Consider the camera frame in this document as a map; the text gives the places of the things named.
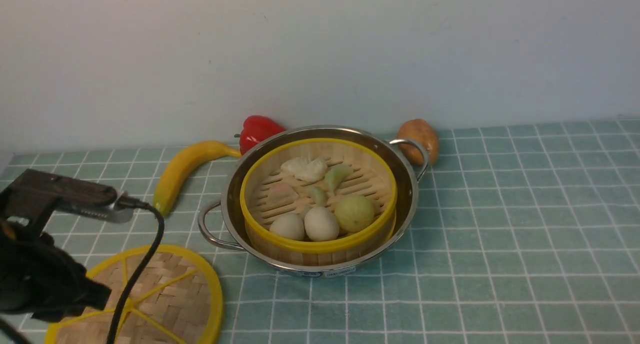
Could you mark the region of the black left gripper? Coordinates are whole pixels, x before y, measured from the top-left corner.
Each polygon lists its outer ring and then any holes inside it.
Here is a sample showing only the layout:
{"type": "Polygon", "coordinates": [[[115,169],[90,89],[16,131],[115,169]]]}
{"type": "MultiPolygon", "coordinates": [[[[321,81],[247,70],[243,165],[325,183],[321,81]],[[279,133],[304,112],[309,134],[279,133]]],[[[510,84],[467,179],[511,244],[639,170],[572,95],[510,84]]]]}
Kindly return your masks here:
{"type": "Polygon", "coordinates": [[[1,222],[2,314],[60,322],[87,308],[105,309],[112,290],[87,278],[87,269],[57,248],[50,235],[30,235],[20,223],[1,222]]]}

